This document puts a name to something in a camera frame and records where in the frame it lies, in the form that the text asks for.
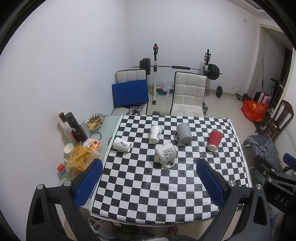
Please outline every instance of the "white paper cup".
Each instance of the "white paper cup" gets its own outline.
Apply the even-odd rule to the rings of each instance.
[[[74,152],[74,146],[72,143],[69,143],[65,146],[64,148],[64,152],[68,155],[68,156],[71,156],[71,154]]]
[[[163,129],[160,126],[157,126],[157,125],[151,126],[149,140],[152,144],[156,144],[159,142],[159,138],[162,131]]]
[[[119,137],[116,137],[113,142],[113,148],[120,151],[129,152],[131,149],[131,143]]]
[[[175,165],[175,159],[178,157],[178,152],[171,142],[156,148],[155,153],[159,162],[167,168],[172,168]]]

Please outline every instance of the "gray ribbed mug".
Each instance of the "gray ribbed mug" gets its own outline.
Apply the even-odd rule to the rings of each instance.
[[[188,144],[192,141],[192,134],[188,123],[177,125],[177,131],[174,133],[174,139],[183,144]]]

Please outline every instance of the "red paper cup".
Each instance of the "red paper cup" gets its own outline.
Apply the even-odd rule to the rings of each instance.
[[[210,151],[215,152],[218,149],[218,146],[220,145],[222,137],[223,134],[220,131],[211,131],[207,148]]]

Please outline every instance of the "plate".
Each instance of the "plate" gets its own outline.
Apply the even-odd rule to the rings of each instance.
[[[90,131],[95,131],[102,126],[104,120],[105,116],[103,114],[96,113],[90,115],[88,118],[86,118],[84,122],[86,123],[86,126]]]

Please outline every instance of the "screw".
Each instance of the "screw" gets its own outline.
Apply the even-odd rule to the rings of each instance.
[[[43,188],[43,184],[39,184],[38,186],[37,186],[37,189],[38,190],[41,190]]]
[[[262,189],[262,186],[260,184],[256,184],[256,188],[261,190]]]
[[[228,185],[231,186],[231,187],[234,187],[235,186],[235,181],[228,181]]]
[[[71,185],[71,181],[68,180],[68,181],[65,181],[65,182],[64,182],[64,186],[65,186],[65,187],[68,187],[68,186],[70,186],[70,185]]]

